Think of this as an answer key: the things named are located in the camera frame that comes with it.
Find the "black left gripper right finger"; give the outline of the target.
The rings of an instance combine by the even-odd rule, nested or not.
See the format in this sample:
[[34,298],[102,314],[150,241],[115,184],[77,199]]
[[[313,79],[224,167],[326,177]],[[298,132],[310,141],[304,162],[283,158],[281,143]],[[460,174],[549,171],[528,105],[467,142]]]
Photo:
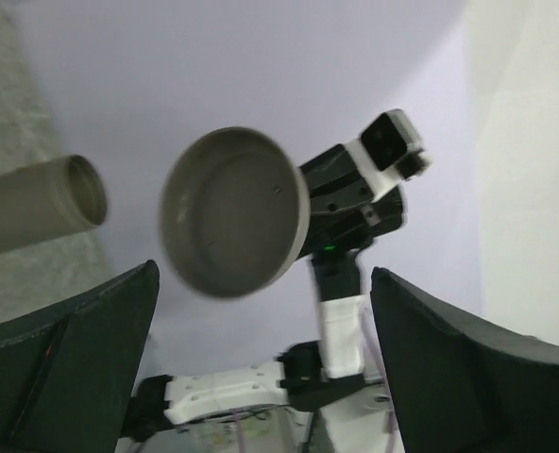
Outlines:
[[371,302],[408,452],[559,453],[559,346],[372,273]]

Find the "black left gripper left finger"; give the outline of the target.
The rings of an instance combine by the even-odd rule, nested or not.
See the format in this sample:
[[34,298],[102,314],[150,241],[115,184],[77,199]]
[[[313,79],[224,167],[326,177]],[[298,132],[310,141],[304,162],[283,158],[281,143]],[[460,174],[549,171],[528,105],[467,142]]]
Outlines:
[[160,288],[153,260],[0,323],[0,452],[112,452]]

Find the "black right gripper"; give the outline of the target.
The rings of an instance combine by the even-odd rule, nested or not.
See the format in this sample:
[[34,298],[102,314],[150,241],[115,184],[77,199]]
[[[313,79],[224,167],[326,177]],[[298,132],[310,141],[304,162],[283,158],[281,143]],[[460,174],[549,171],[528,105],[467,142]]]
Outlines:
[[301,258],[325,247],[356,249],[369,238],[400,229],[405,204],[399,187],[378,201],[341,144],[300,166],[311,203]]

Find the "grey lid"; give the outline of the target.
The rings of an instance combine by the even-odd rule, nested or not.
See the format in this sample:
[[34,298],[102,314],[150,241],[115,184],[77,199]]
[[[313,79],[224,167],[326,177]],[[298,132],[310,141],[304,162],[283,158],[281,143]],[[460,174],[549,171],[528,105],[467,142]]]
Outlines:
[[177,160],[161,194],[161,243],[194,291],[244,297],[282,277],[298,259],[310,224],[301,171],[252,128],[216,129]]

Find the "grey metal cup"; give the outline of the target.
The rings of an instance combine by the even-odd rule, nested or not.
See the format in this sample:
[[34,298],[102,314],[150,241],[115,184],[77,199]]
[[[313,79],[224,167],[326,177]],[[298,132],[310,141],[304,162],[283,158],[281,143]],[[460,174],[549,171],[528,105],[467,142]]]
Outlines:
[[0,254],[100,227],[108,198],[100,175],[80,155],[0,175]]

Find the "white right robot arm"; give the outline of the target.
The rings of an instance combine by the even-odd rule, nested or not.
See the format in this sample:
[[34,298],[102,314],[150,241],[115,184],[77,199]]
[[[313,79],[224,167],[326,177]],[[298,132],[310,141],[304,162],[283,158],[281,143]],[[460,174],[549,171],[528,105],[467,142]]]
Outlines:
[[321,337],[295,344],[259,366],[203,377],[144,379],[130,399],[121,435],[143,450],[155,434],[238,427],[271,409],[313,412],[365,386],[361,311],[365,299],[358,255],[400,228],[399,183],[418,151],[355,139],[305,163],[312,209],[299,251],[313,270]]

